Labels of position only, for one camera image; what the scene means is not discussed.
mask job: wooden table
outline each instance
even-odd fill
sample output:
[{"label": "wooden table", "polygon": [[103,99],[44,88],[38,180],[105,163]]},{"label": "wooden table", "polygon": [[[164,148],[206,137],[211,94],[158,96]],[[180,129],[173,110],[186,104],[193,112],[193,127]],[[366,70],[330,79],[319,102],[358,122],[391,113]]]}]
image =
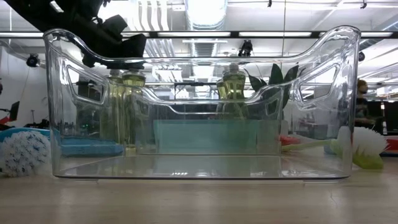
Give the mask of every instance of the wooden table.
[{"label": "wooden table", "polygon": [[0,179],[0,223],[398,223],[398,158],[340,183]]}]

